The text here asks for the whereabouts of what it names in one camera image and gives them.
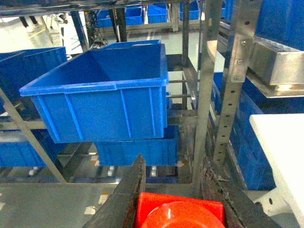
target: shoe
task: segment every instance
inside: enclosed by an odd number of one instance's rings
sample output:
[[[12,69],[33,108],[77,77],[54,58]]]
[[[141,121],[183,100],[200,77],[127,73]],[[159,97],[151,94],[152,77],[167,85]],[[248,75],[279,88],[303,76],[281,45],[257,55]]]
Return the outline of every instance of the shoe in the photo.
[[[34,31],[34,29],[33,29],[32,27],[30,27],[30,26],[27,26],[27,27],[25,28],[25,30],[26,30],[28,33]]]
[[[34,24],[34,27],[35,27],[35,28],[42,27],[42,26],[43,26],[43,24],[40,23],[40,22],[38,22],[37,24]]]

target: metal shelf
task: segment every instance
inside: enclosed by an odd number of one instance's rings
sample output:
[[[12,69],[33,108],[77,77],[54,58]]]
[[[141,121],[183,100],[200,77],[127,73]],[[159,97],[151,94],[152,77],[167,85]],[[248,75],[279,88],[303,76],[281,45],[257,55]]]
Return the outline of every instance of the metal shelf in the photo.
[[[88,0],[88,1],[58,1],[56,5],[43,6],[18,6],[12,8],[1,8],[0,17],[19,16],[19,15],[42,15],[63,11],[72,11],[73,21],[76,31],[83,48],[83,51],[88,50],[88,45],[84,39],[84,31],[76,10],[98,10],[110,9],[114,7],[127,7],[131,5],[149,5],[154,3],[172,3],[174,10],[173,14],[178,14],[179,0],[168,1],[118,1],[110,3],[102,0]],[[168,70],[169,71],[183,71],[183,79],[171,81],[171,83],[182,83],[181,95],[170,95],[169,98],[182,98],[183,110],[172,111],[168,113],[168,123],[171,125],[180,125],[180,146],[179,158],[183,162],[183,166],[178,167],[177,171],[169,180],[174,180],[175,183],[165,183],[161,179],[151,178],[155,180],[154,183],[148,183],[147,188],[187,188],[192,191],[194,197],[200,196],[200,166],[205,155],[213,156],[213,160],[221,168],[225,161],[225,155],[229,144],[229,135],[233,124],[236,107],[238,104],[239,93],[243,81],[246,76],[246,69],[248,67],[249,55],[254,44],[254,31],[256,22],[261,7],[262,0],[240,0],[238,1],[239,11],[234,12],[232,24],[229,28],[229,41],[227,41],[227,49],[229,54],[226,55],[225,71],[224,71],[224,96],[222,112],[219,115],[210,114],[210,97],[213,85],[214,62],[218,45],[218,36],[221,31],[220,19],[222,1],[206,0],[205,1],[205,20],[211,23],[203,23],[201,20],[189,21],[189,0],[184,1],[183,7],[183,22],[175,21],[172,24],[165,24],[165,26],[176,26],[182,23],[183,27],[183,44],[182,54],[168,55]],[[200,31],[199,38],[199,69],[197,72],[189,60],[189,27],[191,24],[199,24]],[[152,25],[143,25],[143,28],[149,28]],[[197,96],[197,86],[199,82],[199,96]],[[22,177],[4,178],[2,177],[0,185],[4,186],[20,186],[29,184],[31,186],[106,186],[114,188],[120,180],[121,174],[124,172],[123,167],[115,168],[117,175],[108,177],[105,176],[107,167],[95,167],[95,175],[91,177],[82,177],[77,174],[79,169],[85,167],[85,163],[90,164],[91,144],[90,143],[76,143],[68,145],[65,155],[60,155],[54,164],[47,156],[37,139],[31,133],[31,129],[45,128],[41,121],[24,121],[16,111],[13,104],[8,100],[3,91],[0,89],[0,95],[4,98],[5,109],[11,116],[14,122],[3,123],[2,129],[20,129],[33,145],[40,157],[47,164],[47,168],[54,175],[55,178],[46,178],[45,176],[36,176],[33,178]],[[191,97],[193,107],[196,107],[197,99],[198,110],[186,110],[187,100]],[[216,117],[211,123],[210,116]]]

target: blue plastic crate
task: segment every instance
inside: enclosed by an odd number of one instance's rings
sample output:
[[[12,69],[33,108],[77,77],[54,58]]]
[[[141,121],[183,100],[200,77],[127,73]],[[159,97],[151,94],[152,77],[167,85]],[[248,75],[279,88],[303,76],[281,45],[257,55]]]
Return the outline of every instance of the blue plastic crate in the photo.
[[[131,7],[125,10],[126,25],[141,25],[143,24],[142,7]]]
[[[167,109],[172,109],[173,101],[171,98],[166,98]]]
[[[132,165],[141,153],[146,165],[175,165],[177,162],[178,126],[164,129],[163,139],[95,142],[100,165]]]
[[[226,20],[231,22],[234,0],[226,0]],[[256,34],[304,50],[304,1],[263,0]]]
[[[33,133],[54,162],[65,144],[55,144],[45,130],[35,130]],[[0,135],[0,167],[46,166],[22,132],[1,131]]]
[[[107,28],[113,26],[109,15],[109,10],[100,10],[97,13],[97,25],[99,28]]]
[[[10,101],[16,101],[21,87],[66,60],[65,47],[0,53],[0,87]]]
[[[167,15],[167,4],[155,4],[148,6],[149,24],[167,22]]]
[[[238,152],[238,165],[242,171],[248,190],[272,190],[276,187],[272,169],[266,160],[255,158],[252,149],[242,135]]]
[[[220,112],[220,89],[222,83],[222,73],[214,74],[214,82],[217,85],[212,89],[215,109]],[[264,151],[254,133],[249,118],[254,114],[287,114],[287,113],[304,113],[304,98],[274,98],[268,99],[248,80],[242,87],[239,104],[236,111],[235,122],[237,122],[241,134],[248,141],[254,156],[258,160],[266,160]]]
[[[183,6],[184,3],[180,3],[180,20],[183,21]],[[198,2],[195,0],[190,3],[189,20],[197,20],[200,17],[200,8]]]
[[[20,89],[31,96],[54,142],[163,137],[165,46],[159,41],[119,46],[87,51]]]
[[[231,135],[230,135],[230,142],[233,146],[235,156],[238,157],[238,153],[241,146],[241,137],[239,135],[243,135],[243,132],[241,131],[240,126],[236,121],[234,121],[232,129],[231,129]]]

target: red bowl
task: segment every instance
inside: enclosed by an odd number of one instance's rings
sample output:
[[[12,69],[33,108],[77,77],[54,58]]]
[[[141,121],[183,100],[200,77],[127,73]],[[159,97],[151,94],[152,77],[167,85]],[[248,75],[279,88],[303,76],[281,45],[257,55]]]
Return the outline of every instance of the red bowl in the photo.
[[[165,203],[148,215],[142,228],[225,228],[210,211],[186,202]]]

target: stainless steel panel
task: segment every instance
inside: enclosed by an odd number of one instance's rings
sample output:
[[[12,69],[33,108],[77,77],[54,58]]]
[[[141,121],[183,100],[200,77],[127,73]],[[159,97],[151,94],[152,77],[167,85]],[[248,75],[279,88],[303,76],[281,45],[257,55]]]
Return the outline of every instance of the stainless steel panel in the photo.
[[[256,38],[249,67],[267,85],[304,84],[304,51]]]
[[[304,84],[302,85],[266,85],[251,70],[247,71],[246,77],[267,98],[300,97],[304,96]]]

